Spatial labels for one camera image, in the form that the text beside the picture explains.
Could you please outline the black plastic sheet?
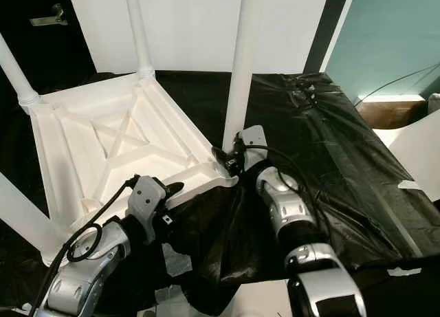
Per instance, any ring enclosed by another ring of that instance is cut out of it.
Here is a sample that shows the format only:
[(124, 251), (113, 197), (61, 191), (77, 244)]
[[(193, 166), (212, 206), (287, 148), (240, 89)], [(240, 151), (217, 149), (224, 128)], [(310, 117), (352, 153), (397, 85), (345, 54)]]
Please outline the black plastic sheet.
[[(246, 122), (293, 159), (331, 224), (333, 247), (364, 295), (368, 317), (440, 317), (440, 210), (401, 189), (410, 175), (323, 73), (257, 74)], [(122, 264), (96, 314), (135, 317), (152, 305), (215, 314), (246, 285), (283, 275), (267, 211), (251, 190), (219, 187), (182, 205), (172, 244), (192, 255), (181, 288), (144, 254)]]

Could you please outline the dark door frame post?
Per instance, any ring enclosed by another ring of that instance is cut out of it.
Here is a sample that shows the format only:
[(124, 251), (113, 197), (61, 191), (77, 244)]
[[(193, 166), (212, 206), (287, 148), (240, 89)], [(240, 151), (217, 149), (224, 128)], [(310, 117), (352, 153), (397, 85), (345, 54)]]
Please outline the dark door frame post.
[(323, 5), (318, 27), (312, 39), (310, 52), (306, 57), (303, 73), (321, 72), (332, 46), (334, 33), (342, 17), (347, 0), (326, 0)]

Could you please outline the brown wooden table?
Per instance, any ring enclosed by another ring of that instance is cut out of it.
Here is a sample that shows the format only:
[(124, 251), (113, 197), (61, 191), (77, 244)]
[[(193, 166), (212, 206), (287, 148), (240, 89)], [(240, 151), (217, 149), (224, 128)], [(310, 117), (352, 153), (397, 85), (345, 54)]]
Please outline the brown wooden table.
[(428, 103), (418, 101), (365, 101), (356, 107), (372, 129), (399, 129), (428, 115)]

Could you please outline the black door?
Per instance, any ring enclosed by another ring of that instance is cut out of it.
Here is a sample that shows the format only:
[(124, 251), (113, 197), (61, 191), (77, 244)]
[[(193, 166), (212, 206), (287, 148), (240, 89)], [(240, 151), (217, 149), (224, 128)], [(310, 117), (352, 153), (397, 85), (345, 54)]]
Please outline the black door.
[[(69, 25), (32, 27), (60, 3)], [(95, 72), (72, 0), (0, 0), (0, 33), (32, 82), (88, 77)]]

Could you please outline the teal glass panel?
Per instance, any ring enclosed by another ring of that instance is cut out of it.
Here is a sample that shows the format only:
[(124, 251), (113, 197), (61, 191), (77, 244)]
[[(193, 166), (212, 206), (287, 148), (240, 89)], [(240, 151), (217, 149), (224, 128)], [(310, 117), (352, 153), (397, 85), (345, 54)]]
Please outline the teal glass panel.
[(353, 102), (440, 94), (440, 0), (352, 0), (326, 73)]

